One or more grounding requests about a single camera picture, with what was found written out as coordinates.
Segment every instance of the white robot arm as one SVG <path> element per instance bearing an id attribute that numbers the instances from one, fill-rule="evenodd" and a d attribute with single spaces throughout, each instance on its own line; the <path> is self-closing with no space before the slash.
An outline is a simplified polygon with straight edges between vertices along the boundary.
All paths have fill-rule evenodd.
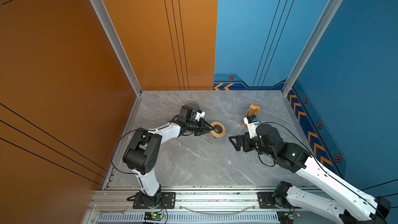
<path id="1" fill-rule="evenodd" d="M 141 199 L 147 206 L 156 207 L 161 198 L 162 188 L 153 170 L 160 145 L 184 135 L 186 131 L 195 136 L 214 131 L 215 128 L 203 119 L 204 115 L 199 109 L 195 111 L 190 106 L 183 106 L 180 114 L 166 125 L 134 133 L 123 162 L 136 174 L 141 185 Z M 387 199 L 373 197 L 352 186 L 321 165 L 312 151 L 284 142 L 275 127 L 261 124 L 255 115 L 246 117 L 244 123 L 248 126 L 248 133 L 229 137 L 236 151 L 242 147 L 244 152 L 255 150 L 270 156 L 277 165 L 306 178 L 334 199 L 319 197 L 290 183 L 280 182 L 272 199 L 278 207 L 305 208 L 339 224 L 386 224 L 385 218 L 390 211 Z"/>
<path id="2" fill-rule="evenodd" d="M 156 179 L 153 167 L 157 161 L 160 145 L 171 138 L 192 132 L 200 136 L 215 130 L 203 117 L 205 112 L 194 110 L 191 106 L 182 106 L 166 125 L 155 129 L 138 129 L 123 154 L 123 162 L 136 175 L 141 187 L 143 202 L 156 207 L 160 202 L 162 187 Z"/>
<path id="3" fill-rule="evenodd" d="M 373 197 L 321 165 L 306 150 L 295 143 L 282 140 L 278 130 L 261 124 L 255 115 L 244 118 L 249 132 L 229 137 L 236 151 L 255 150 L 270 156 L 282 168 L 312 182 L 334 200 L 299 190 L 287 182 L 280 182 L 273 197 L 279 207 L 302 207 L 339 224 L 385 224 L 390 202 L 384 197 Z"/>

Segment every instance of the marble floor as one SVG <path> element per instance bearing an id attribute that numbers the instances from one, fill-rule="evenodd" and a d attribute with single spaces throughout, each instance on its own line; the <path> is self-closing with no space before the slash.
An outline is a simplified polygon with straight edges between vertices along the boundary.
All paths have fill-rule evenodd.
<path id="1" fill-rule="evenodd" d="M 210 133 L 202 136 L 180 136 L 160 147 L 154 167 L 159 183 L 166 186 L 186 185 L 258 185 L 276 186 L 280 181 L 295 186 L 312 185 L 302 177 L 279 166 L 266 167 L 258 160 L 255 151 L 237 152 L 229 136 L 244 134 L 243 117 L 251 104 L 260 107 L 262 122 L 277 122 L 288 128 L 296 137 L 297 129 L 283 102 L 281 91 L 144 91 L 132 129 L 155 128 L 167 123 L 186 102 L 195 101 L 206 112 L 204 119 L 221 122 L 226 135 L 214 138 Z M 295 142 L 284 128 L 278 128 L 286 142 Z M 272 164 L 264 155 L 263 162 Z M 120 160 L 117 167 L 129 169 Z M 115 172 L 109 187 L 138 187 L 134 175 Z"/>

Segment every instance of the brown tape roll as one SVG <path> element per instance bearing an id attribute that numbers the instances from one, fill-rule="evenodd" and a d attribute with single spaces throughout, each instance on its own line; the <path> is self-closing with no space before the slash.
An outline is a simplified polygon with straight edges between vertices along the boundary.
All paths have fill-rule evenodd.
<path id="1" fill-rule="evenodd" d="M 225 136 L 225 127 L 222 123 L 215 121 L 215 122 L 211 123 L 211 126 L 217 130 L 217 132 L 210 131 L 210 133 L 213 135 L 213 137 L 222 138 Z"/>

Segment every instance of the yellow chevron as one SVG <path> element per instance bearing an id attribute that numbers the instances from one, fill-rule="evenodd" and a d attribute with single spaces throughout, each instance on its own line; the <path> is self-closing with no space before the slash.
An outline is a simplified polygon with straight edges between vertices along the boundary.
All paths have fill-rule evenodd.
<path id="1" fill-rule="evenodd" d="M 292 98 L 297 98 L 297 96 L 296 95 L 291 95 L 290 96 L 290 104 L 292 104 Z"/>
<path id="2" fill-rule="evenodd" d="M 224 87 L 225 90 L 229 90 L 229 87 L 232 86 L 233 83 L 229 84 L 228 86 Z"/>
<path id="3" fill-rule="evenodd" d="M 304 116 L 307 116 L 306 114 L 305 114 L 305 112 L 300 112 L 300 111 L 298 111 L 298 121 L 300 122 L 300 115 L 304 115 Z"/>
<path id="4" fill-rule="evenodd" d="M 327 160 L 326 158 L 321 156 L 321 164 L 323 164 L 323 162 L 327 162 L 328 164 L 330 164 L 330 166 L 333 166 L 333 164 L 331 163 L 331 161 Z"/>
<path id="5" fill-rule="evenodd" d="M 223 84 L 223 83 L 218 84 L 214 89 L 216 89 L 216 90 L 219 91 L 218 87 L 221 86 L 222 84 Z"/>
<path id="6" fill-rule="evenodd" d="M 308 132 L 308 143 L 311 143 L 310 138 L 311 136 L 318 138 L 318 136 L 313 132 Z"/>
<path id="7" fill-rule="evenodd" d="M 319 149 L 325 151 L 325 149 L 324 149 L 322 146 L 320 146 L 320 145 L 317 144 L 317 143 L 314 143 L 314 155 L 315 155 L 315 156 L 316 156 L 316 148 L 319 148 Z"/>
<path id="8" fill-rule="evenodd" d="M 294 108 L 293 108 L 293 112 L 296 113 L 296 107 L 301 107 L 301 105 L 299 103 L 294 103 Z"/>

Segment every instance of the vent grille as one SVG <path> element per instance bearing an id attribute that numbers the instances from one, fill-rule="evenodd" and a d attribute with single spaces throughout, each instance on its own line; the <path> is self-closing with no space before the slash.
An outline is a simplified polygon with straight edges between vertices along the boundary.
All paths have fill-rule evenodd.
<path id="1" fill-rule="evenodd" d="M 98 223 L 142 223 L 144 212 L 126 214 L 102 214 L 98 218 Z M 190 212 L 169 212 L 167 224 L 183 223 L 280 223 L 276 211 L 261 211 L 241 214 L 196 214 Z"/>
<path id="2" fill-rule="evenodd" d="M 102 214 L 98 220 L 138 220 L 141 221 L 143 218 L 142 213 L 139 214 Z"/>

